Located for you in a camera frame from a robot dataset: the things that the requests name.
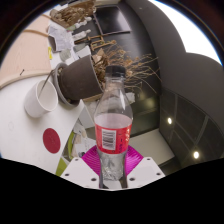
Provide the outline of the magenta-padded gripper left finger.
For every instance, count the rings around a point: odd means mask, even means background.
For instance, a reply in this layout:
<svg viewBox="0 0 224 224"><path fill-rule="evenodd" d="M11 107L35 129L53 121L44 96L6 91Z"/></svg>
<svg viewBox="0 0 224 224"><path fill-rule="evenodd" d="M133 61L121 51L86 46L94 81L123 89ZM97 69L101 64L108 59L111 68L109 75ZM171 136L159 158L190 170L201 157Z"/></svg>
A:
<svg viewBox="0 0 224 224"><path fill-rule="evenodd" d="M81 158L73 158L61 177L84 188L99 189L102 181L97 148L92 147Z"/></svg>

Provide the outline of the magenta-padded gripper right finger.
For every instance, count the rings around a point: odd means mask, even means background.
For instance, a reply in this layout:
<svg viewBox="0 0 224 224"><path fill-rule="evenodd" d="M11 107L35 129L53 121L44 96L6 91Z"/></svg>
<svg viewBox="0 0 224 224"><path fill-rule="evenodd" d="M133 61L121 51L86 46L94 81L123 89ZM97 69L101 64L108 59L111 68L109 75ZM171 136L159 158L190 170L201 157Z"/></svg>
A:
<svg viewBox="0 0 224 224"><path fill-rule="evenodd" d="M143 157L133 147L128 147L124 160L124 176L121 181L123 189L140 188L164 176L152 157Z"/></svg>

